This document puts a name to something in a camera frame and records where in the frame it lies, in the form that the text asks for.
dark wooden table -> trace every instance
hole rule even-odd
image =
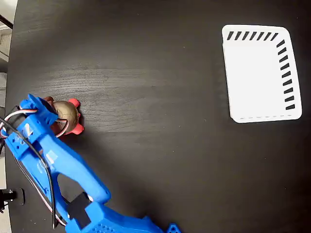
[[[184,233],[311,230],[310,6],[295,0],[19,1],[7,108],[27,93],[81,102],[85,131],[64,138],[112,192],[109,206]],[[229,117],[221,30],[290,31],[303,115]],[[51,214],[6,154],[13,233],[51,230]],[[81,189],[60,179],[65,197]]]

black cable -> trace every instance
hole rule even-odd
[[[6,26],[8,26],[10,29],[13,29],[13,23],[8,21],[5,17],[0,15],[0,22],[4,23]]]
[[[52,228],[55,229],[55,196],[54,196],[54,189],[53,189],[53,182],[51,177],[51,172],[49,170],[49,166],[44,160],[43,156],[34,148],[34,146],[29,142],[27,138],[24,137],[24,135],[18,131],[16,128],[14,128],[11,124],[6,122],[2,117],[0,117],[0,121],[6,125],[10,130],[12,130],[14,133],[16,133],[28,146],[29,148],[38,156],[41,163],[43,164],[43,167],[48,175],[49,178],[49,184],[50,184],[50,190],[51,190],[51,200],[52,200]]]

white basket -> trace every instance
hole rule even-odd
[[[296,62],[285,28],[226,25],[223,49],[230,115],[234,121],[301,117]]]

blue 3d-printed part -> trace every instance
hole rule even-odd
[[[67,222],[68,233],[163,233],[148,217],[143,219],[122,216],[104,204],[111,194],[107,187],[95,175],[79,154],[55,137],[50,126],[58,115],[43,99],[28,95],[28,99],[20,103],[22,109],[37,109],[28,114],[17,127],[47,161],[51,171],[55,205],[59,214]],[[16,133],[11,133],[5,143],[17,160],[21,161],[42,193],[51,201],[51,191],[47,173],[34,152]],[[76,181],[87,193],[92,202],[85,208],[90,222],[81,227],[79,221],[70,218],[67,212],[68,204],[64,201],[57,176],[63,175]],[[171,224],[167,233],[181,233],[175,224]]]

white wire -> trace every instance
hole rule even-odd
[[[57,122],[66,123],[66,125],[65,125],[65,127],[62,129],[62,131],[56,135],[56,137],[60,137],[60,136],[63,135],[63,134],[66,132],[66,130],[68,129],[68,127],[69,127],[69,121],[66,120],[66,119],[57,119],[56,121],[57,121]]]
[[[4,120],[5,120],[5,121],[8,121],[8,120],[9,120],[12,116],[14,116],[14,115],[25,114],[25,113],[35,113],[35,112],[37,112],[37,111],[38,111],[37,109],[22,109],[22,110],[17,110],[17,111],[15,111],[15,112],[10,113],[9,115],[7,115],[7,116],[4,118]],[[4,125],[4,123],[1,122],[1,124],[0,124],[0,130],[2,129],[3,125]]]

